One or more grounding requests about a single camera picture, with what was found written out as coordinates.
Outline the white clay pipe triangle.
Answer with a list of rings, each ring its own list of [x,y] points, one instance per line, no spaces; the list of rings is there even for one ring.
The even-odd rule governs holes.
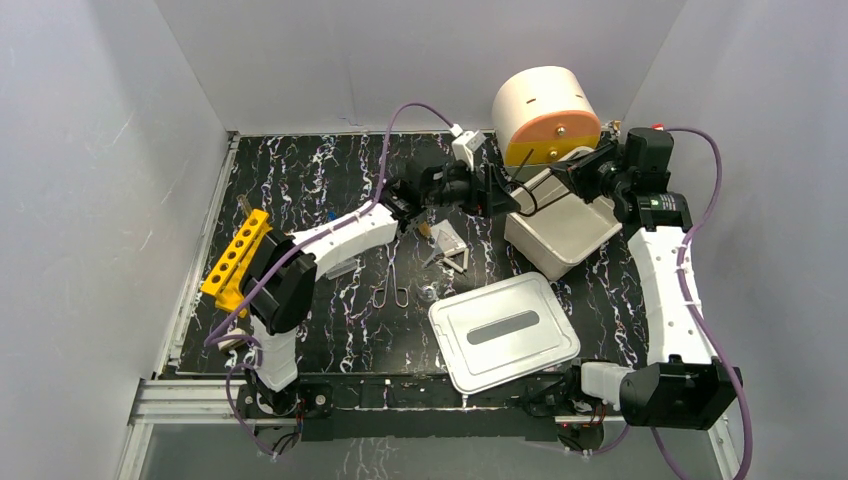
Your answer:
[[[451,250],[448,252],[434,251],[424,262],[425,267],[441,263],[457,273],[464,274],[469,269],[470,251],[468,249]]]

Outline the brown test tube brush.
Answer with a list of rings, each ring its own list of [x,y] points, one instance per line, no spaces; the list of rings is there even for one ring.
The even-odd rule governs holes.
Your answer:
[[[422,238],[431,239],[432,238],[432,230],[428,223],[422,222],[418,225],[417,230]]]

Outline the small glass beaker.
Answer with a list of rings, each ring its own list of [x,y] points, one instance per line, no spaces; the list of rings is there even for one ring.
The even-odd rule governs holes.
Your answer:
[[[433,303],[440,299],[439,289],[435,284],[425,284],[417,289],[418,298],[425,303]]]

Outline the metal crucible tongs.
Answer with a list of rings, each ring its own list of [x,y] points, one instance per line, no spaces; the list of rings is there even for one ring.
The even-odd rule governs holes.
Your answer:
[[[382,309],[386,306],[389,295],[393,296],[395,305],[400,309],[405,309],[409,306],[409,290],[402,287],[397,281],[396,269],[396,249],[392,245],[385,247],[387,260],[386,278],[383,283],[376,287],[372,293],[371,304],[375,309]]]

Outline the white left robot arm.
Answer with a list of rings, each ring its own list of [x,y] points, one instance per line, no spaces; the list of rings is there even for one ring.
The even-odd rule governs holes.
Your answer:
[[[390,244],[434,208],[456,207],[469,216],[497,217],[519,210],[513,183],[491,163],[472,169],[462,161],[407,167],[389,179],[376,200],[327,224],[293,234],[266,234],[249,261],[241,288],[257,341],[255,375],[260,403],[275,416],[294,411],[299,391],[295,338],[305,321],[316,281],[367,250]]]

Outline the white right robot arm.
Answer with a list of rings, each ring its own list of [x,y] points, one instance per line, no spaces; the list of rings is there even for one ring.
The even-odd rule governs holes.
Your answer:
[[[563,399],[577,414],[603,403],[631,426],[708,430],[735,400],[741,372],[721,358],[698,323],[703,313],[688,253],[695,227],[686,198],[668,188],[673,148],[670,132],[633,128],[623,142],[605,140],[550,167],[583,202],[612,201],[649,330],[645,367],[583,361]]]

